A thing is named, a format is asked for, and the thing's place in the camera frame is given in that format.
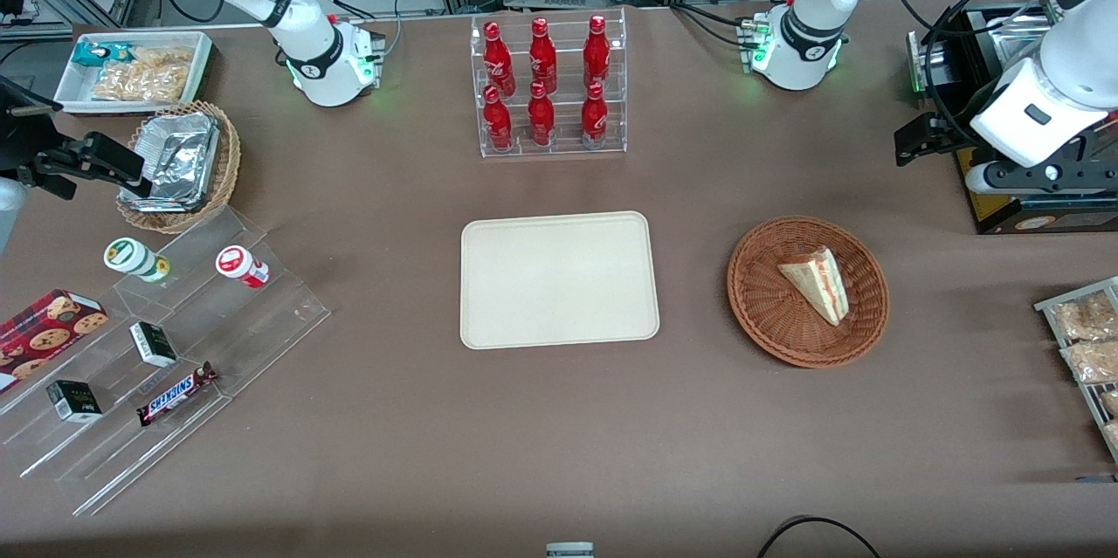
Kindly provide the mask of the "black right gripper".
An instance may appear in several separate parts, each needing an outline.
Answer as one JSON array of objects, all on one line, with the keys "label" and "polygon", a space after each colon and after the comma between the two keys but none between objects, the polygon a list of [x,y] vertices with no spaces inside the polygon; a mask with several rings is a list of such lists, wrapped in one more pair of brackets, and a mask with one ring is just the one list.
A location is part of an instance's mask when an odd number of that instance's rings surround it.
[{"label": "black right gripper", "polygon": [[15,81],[1,78],[1,171],[27,189],[39,189],[64,201],[73,200],[77,185],[68,177],[148,189],[144,157],[100,132],[67,140],[53,114],[61,111],[55,100],[37,95]]}]

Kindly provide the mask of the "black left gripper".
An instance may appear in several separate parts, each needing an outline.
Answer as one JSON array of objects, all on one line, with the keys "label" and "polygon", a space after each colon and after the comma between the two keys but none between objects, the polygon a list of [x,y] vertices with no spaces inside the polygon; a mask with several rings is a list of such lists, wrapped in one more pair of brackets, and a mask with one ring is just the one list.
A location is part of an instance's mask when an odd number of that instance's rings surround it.
[{"label": "black left gripper", "polygon": [[967,148],[977,148],[970,134],[956,127],[945,116],[931,112],[911,120],[907,132],[894,133],[897,167],[906,167],[919,157],[953,155]]}]

